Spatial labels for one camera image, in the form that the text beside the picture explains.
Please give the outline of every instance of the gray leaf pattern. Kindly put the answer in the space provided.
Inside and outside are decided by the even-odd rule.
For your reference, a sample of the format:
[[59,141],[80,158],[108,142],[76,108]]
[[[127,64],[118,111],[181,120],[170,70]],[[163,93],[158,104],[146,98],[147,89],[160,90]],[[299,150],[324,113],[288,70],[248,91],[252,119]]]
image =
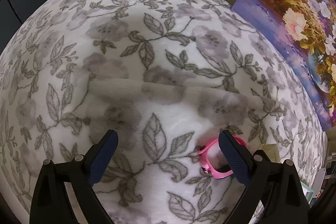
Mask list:
[[82,120],[72,113],[63,114],[60,122],[64,127],[71,127],[73,135],[79,135],[83,126]]
[[175,17],[170,17],[165,20],[165,27],[167,31],[170,31],[175,26]]
[[121,154],[121,153],[118,154],[116,157],[113,158],[113,161],[118,166],[118,168],[120,168],[121,170],[125,172],[131,172],[131,166],[124,154]]
[[211,182],[211,178],[203,178],[195,187],[194,196],[204,193]]
[[47,156],[47,159],[52,160],[54,157],[53,141],[48,132],[43,134],[42,142],[43,142],[43,149]]
[[179,195],[173,193],[168,194],[169,210],[180,219],[194,221],[196,216],[194,206]]
[[243,132],[240,130],[238,126],[230,125],[230,126],[227,126],[226,129],[229,130],[232,135],[242,135],[243,134]]
[[145,23],[145,25],[148,27],[149,30],[163,36],[163,33],[164,33],[163,26],[160,21],[158,21],[151,15],[145,13],[143,22]]
[[57,43],[54,45],[50,54],[50,60],[54,60],[60,54],[63,44],[64,44],[64,36],[62,36],[60,40],[58,40]]
[[196,184],[202,180],[202,177],[193,177],[188,179],[185,183],[186,184]]
[[174,182],[180,182],[188,175],[188,168],[176,160],[164,160],[159,163],[159,167],[163,172],[171,173]]
[[72,154],[67,150],[67,148],[60,143],[59,144],[61,155],[65,161],[71,161],[73,159]]
[[178,32],[169,32],[165,37],[170,40],[180,41],[182,46],[187,46],[189,44],[189,37]]
[[239,64],[243,65],[243,55],[240,52],[239,48],[237,45],[232,41],[230,45],[230,52],[232,54],[233,59]]
[[52,66],[52,69],[50,71],[51,75],[54,75],[54,73],[59,69],[59,67],[63,64],[61,58],[55,58],[50,62],[50,65]]
[[59,97],[51,84],[48,86],[46,102],[51,119],[58,122]]
[[212,188],[208,187],[205,192],[200,196],[197,207],[199,211],[202,211],[210,202],[212,194]]
[[142,141],[147,156],[153,161],[157,161],[167,148],[166,134],[154,113],[142,132]]
[[205,222],[205,221],[210,221],[210,223],[216,223],[220,216],[220,211],[205,211],[204,213],[201,213],[197,221],[199,222]]
[[120,57],[129,56],[134,54],[139,48],[139,44],[128,46],[125,51],[120,55]]
[[74,86],[72,84],[70,84],[64,90],[63,97],[62,97],[62,109],[64,109],[68,104],[71,103],[73,92],[74,92]]
[[155,58],[152,44],[150,44],[149,42],[144,42],[139,49],[139,56],[145,68],[148,69]]
[[185,152],[193,135],[194,132],[190,132],[173,139],[170,146],[169,156]]

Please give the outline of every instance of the bed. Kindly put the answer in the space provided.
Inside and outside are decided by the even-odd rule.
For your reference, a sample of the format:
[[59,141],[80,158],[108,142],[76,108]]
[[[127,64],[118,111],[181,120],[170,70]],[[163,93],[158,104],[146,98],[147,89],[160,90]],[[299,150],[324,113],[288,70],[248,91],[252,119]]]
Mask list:
[[308,186],[325,158],[302,84],[224,0],[48,0],[0,70],[2,183],[28,213],[43,160],[110,128],[119,148],[94,190],[115,223],[222,223],[243,187],[204,173],[197,151],[225,128],[251,152],[276,143]]

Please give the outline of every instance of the purple flower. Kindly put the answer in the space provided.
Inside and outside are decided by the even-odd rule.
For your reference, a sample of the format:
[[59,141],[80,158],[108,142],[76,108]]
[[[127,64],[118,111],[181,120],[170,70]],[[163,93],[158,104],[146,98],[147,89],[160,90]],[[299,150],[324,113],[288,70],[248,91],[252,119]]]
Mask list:
[[323,24],[325,34],[327,36],[331,35],[330,22],[329,22],[328,18],[322,16],[321,12],[318,13],[318,17],[319,17],[319,20],[321,21],[321,23]]
[[331,119],[333,120],[333,122],[336,122],[336,108],[333,111],[333,114],[331,116]]

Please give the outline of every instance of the pink toy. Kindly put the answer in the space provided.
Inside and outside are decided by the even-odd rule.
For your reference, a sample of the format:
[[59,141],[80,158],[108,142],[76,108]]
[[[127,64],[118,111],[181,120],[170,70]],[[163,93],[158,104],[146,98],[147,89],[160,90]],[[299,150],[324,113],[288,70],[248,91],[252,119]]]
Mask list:
[[[235,140],[240,144],[240,145],[244,145],[245,147],[247,147],[246,142],[236,136],[233,136],[235,138]],[[226,165],[224,167],[222,167],[219,171],[217,171],[209,162],[208,160],[208,150],[215,145],[216,143],[218,143],[218,138],[213,139],[211,141],[209,141],[205,146],[202,147],[202,149],[198,152],[199,156],[201,157],[201,166],[202,169],[204,170],[204,172],[206,173],[211,173],[211,175],[215,178],[215,179],[223,179],[226,178],[230,175],[233,174],[231,168],[229,165]]]

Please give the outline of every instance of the canvas painting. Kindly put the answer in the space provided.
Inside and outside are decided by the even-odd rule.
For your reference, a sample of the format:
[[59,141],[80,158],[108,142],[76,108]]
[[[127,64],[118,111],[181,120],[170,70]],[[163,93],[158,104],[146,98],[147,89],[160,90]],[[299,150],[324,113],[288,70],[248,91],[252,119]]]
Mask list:
[[237,0],[233,10],[254,25],[293,68],[323,130],[335,125],[335,0]]

